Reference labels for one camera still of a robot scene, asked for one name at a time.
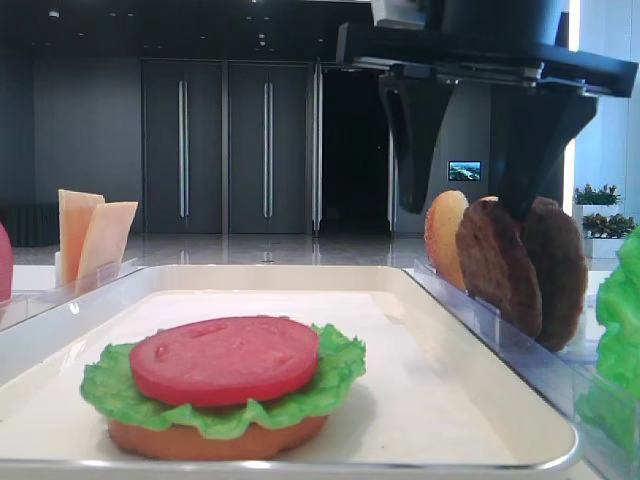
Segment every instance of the burger patty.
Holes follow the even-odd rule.
[[[456,246],[469,293],[536,338],[542,330],[542,299],[520,228],[502,204],[480,200],[465,211]]]
[[[578,328],[587,266],[575,221],[550,202],[553,200],[536,200],[525,221],[522,241],[542,295],[542,331],[537,341],[555,352],[566,346]]]

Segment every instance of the gray wall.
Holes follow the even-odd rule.
[[[420,215],[396,207],[395,233],[423,234],[424,217],[431,202],[445,190],[462,191],[469,202],[487,195],[489,189],[489,146],[491,124],[491,92],[485,85],[460,85],[456,88],[442,123],[440,137],[431,166],[427,201]],[[450,182],[449,162],[479,161],[480,182]]]
[[[140,62],[42,58],[34,79],[38,201],[66,188],[142,202]],[[134,231],[142,229],[141,210],[140,203]]]
[[[0,203],[35,198],[33,64],[0,46]]]

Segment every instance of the doorway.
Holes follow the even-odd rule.
[[[323,74],[320,235],[389,235],[389,126],[379,73]]]

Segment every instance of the tomato slice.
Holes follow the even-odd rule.
[[[273,400],[306,385],[318,335],[285,317],[228,317],[164,330],[132,350],[141,393],[168,405],[221,407]]]

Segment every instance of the door handle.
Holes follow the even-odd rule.
[[[185,198],[185,183],[184,183],[184,173],[185,173],[185,158],[184,158],[184,81],[180,80],[178,82],[178,144],[179,144],[179,152],[178,152],[178,182],[179,182],[179,203],[180,203],[180,218],[185,218],[186,210],[184,204]]]
[[[184,105],[184,213],[188,218],[191,215],[191,152],[189,147],[189,82],[184,81],[183,89]]]
[[[273,217],[273,83],[269,82],[269,218]]]
[[[262,215],[269,218],[269,83],[264,84],[262,150]]]

